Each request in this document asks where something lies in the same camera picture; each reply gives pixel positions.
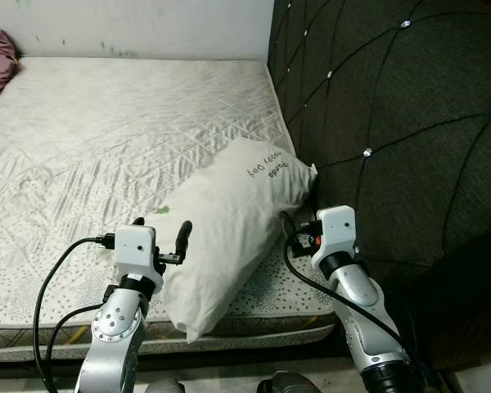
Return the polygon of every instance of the white wall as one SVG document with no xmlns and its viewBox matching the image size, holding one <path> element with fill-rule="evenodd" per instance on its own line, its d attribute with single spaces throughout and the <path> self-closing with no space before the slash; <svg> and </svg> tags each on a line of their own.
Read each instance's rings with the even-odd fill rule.
<svg viewBox="0 0 491 393">
<path fill-rule="evenodd" d="M 0 0 L 26 56 L 267 60 L 274 0 Z"/>
<path fill-rule="evenodd" d="M 491 363 L 455 373 L 461 393 L 491 393 Z"/>
</svg>

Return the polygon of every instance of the upholstered headboard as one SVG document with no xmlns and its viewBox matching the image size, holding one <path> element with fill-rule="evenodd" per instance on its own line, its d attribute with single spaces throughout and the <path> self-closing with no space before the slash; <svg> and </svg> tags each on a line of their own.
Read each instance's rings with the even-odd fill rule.
<svg viewBox="0 0 491 393">
<path fill-rule="evenodd" d="M 385 285 L 489 236 L 486 2 L 276 0 L 268 65 L 318 204 L 355 207 Z"/>
</svg>

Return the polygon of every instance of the floor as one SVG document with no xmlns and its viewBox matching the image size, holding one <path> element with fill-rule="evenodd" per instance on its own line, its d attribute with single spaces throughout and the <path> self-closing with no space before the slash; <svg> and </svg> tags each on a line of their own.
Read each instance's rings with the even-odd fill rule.
<svg viewBox="0 0 491 393">
<path fill-rule="evenodd" d="M 141 373 L 137 377 L 134 393 L 144 393 L 149 382 L 162 377 L 179 380 L 186 387 L 186 393 L 255 393 L 259 382 L 271 377 L 277 370 L 304 374 L 322 393 L 365 392 L 351 359 L 329 358 Z M 73 392 L 74 383 L 75 380 L 71 378 L 58 381 L 59 392 Z M 43 393 L 45 390 L 39 379 L 0 379 L 0 392 L 21 391 Z"/>
</svg>

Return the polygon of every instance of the green mark on pillow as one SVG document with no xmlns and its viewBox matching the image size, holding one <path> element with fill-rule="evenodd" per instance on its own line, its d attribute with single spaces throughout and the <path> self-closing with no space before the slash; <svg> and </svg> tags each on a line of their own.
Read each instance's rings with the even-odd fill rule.
<svg viewBox="0 0 491 393">
<path fill-rule="evenodd" d="M 159 207 L 158 209 L 155 210 L 155 213 L 158 215 L 165 215 L 169 213 L 169 206 L 164 206 L 164 207 Z"/>
</svg>

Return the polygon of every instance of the white pillow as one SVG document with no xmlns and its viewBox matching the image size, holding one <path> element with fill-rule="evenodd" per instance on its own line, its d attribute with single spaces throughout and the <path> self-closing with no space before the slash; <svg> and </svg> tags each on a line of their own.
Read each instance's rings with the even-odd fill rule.
<svg viewBox="0 0 491 393">
<path fill-rule="evenodd" d="M 238 138 L 146 217 L 163 252 L 191 220 L 187 257 L 168 266 L 160 293 L 174 326 L 193 342 L 211 331 L 280 234 L 278 214 L 294 212 L 317 176 L 269 142 Z"/>
</svg>

